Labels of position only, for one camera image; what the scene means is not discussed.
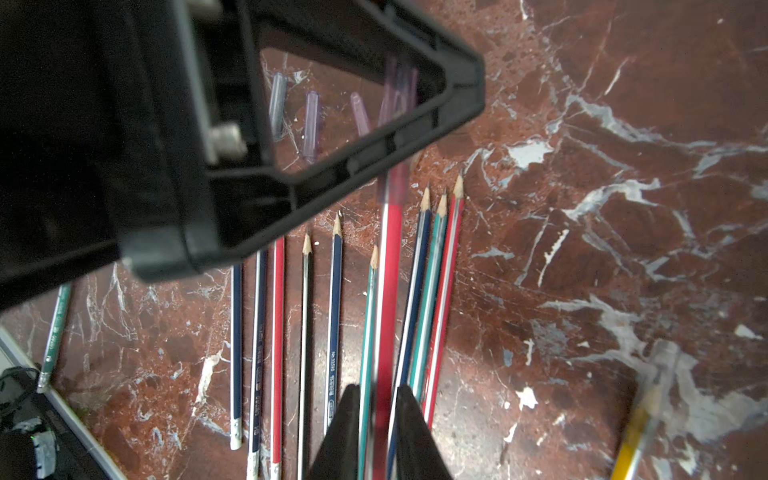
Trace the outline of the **maroon capped pencil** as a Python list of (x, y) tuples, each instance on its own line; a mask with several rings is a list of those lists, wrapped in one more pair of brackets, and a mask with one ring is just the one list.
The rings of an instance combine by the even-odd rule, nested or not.
[(407, 198), (408, 170), (407, 165), (398, 165), (389, 170), (382, 183), (375, 330), (375, 407), (370, 441), (371, 460), (367, 467), (371, 479), (384, 479), (387, 472), (402, 216)]

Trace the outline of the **purple cap of maroon pencil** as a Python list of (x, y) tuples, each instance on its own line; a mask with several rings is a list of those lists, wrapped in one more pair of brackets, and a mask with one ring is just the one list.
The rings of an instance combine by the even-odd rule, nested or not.
[(385, 67), (384, 94), (378, 127), (412, 111), (417, 103), (417, 68), (407, 62), (389, 57)]

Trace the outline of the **yellow pencil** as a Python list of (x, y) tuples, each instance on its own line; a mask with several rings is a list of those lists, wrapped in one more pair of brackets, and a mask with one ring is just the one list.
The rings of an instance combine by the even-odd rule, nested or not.
[(643, 377), (624, 429), (611, 479), (634, 479), (647, 447), (653, 442), (674, 385), (680, 347), (668, 340), (656, 340), (649, 356), (649, 370)]

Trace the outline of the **teal capped pencil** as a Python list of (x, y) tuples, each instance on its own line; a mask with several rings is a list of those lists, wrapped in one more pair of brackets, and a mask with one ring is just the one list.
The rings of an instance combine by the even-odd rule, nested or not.
[(378, 247), (375, 246), (372, 251), (367, 282), (367, 298), (364, 315), (363, 343), (361, 352), (360, 367), (360, 404), (358, 415), (358, 459), (357, 459), (357, 479), (364, 480), (366, 475), (366, 452), (368, 431), (370, 425), (371, 411), (371, 390), (374, 362), (374, 335), (375, 335), (375, 312), (376, 312), (376, 290), (378, 275)]

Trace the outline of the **navy capped pencil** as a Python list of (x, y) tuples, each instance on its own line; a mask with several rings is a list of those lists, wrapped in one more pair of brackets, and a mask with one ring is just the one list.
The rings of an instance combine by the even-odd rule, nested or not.
[(417, 231), (415, 236), (412, 266), (410, 270), (410, 279), (408, 293), (406, 298), (405, 311), (403, 315), (400, 346), (398, 351), (396, 373), (393, 381), (392, 409), (390, 413), (388, 437), (387, 437), (387, 463), (386, 478), (392, 479), (394, 476), (394, 461), (397, 445), (397, 424), (396, 424), (396, 397), (400, 386), (407, 383), (411, 361), (413, 359), (414, 338), (416, 324), (419, 315), (419, 305), (422, 297), (424, 271), (427, 259), (427, 250), (429, 245), (431, 212), (431, 191), (430, 186), (424, 189), (419, 207)]

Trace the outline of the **clear cap of black pencil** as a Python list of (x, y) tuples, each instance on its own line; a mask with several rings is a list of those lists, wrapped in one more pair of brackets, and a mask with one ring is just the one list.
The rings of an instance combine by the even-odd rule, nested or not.
[(287, 78), (276, 73), (272, 80), (269, 102), (269, 120), (272, 139), (277, 142), (282, 135), (283, 113), (286, 99)]

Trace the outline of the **red capped pencil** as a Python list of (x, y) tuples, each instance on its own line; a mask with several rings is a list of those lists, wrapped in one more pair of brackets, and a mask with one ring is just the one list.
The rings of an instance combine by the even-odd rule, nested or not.
[(283, 321), (285, 285), (285, 238), (281, 237), (272, 249), (272, 371), (271, 371), (271, 459), (270, 474), (281, 478), (282, 417), (283, 417)]

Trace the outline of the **black capped pencil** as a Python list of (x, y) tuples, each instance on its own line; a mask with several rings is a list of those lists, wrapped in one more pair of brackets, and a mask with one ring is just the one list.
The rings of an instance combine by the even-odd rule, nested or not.
[(310, 363), (311, 347), (311, 306), (310, 306), (310, 256), (312, 253), (309, 233), (304, 236), (302, 246), (302, 297), (301, 297), (301, 350), (298, 410), (297, 478), (305, 479), (307, 473), (306, 454), (308, 453), (309, 396), (311, 393)]

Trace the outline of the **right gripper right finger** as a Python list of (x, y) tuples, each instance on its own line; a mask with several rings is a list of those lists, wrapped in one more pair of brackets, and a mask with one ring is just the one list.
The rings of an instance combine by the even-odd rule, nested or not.
[(451, 480), (411, 388), (400, 386), (396, 394), (396, 474), (404, 480)]

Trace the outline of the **violet cap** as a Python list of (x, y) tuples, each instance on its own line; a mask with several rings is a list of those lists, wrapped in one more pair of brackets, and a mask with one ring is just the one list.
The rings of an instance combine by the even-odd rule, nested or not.
[(350, 95), (350, 103), (358, 136), (364, 137), (369, 134), (371, 128), (363, 99), (359, 93), (352, 92)]

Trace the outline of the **green capped pencil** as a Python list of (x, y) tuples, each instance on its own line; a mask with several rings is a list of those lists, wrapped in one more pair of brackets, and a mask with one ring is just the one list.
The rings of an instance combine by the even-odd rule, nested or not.
[(432, 321), (439, 286), (442, 254), (447, 228), (447, 204), (447, 194), (443, 193), (437, 207), (429, 243), (429, 254), (416, 330), (416, 343), (408, 380), (408, 385), (411, 387), (414, 397), (418, 402), (422, 400), (426, 380)]

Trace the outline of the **finger of the left gripper black frame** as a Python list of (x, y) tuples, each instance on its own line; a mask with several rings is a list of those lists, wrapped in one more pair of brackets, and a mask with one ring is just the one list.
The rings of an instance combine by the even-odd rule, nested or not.
[[(285, 172), (266, 48), (376, 83), (402, 58), (406, 110)], [(482, 56), (406, 1), (5, 1), (1, 305), (242, 261), (484, 106)]]

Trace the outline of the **blue capped pencil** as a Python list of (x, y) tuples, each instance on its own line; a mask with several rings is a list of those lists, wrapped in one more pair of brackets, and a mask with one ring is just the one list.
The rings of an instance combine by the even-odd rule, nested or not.
[(324, 401), (323, 433), (326, 434), (335, 415), (338, 392), (339, 336), (342, 289), (343, 234), (341, 214), (336, 215), (332, 236), (329, 319), (327, 337), (327, 374)]

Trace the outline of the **dark blue pencil thin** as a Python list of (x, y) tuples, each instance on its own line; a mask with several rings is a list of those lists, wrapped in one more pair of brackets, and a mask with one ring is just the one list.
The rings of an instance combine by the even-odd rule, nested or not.
[(230, 449), (242, 445), (243, 266), (233, 265), (230, 289)]

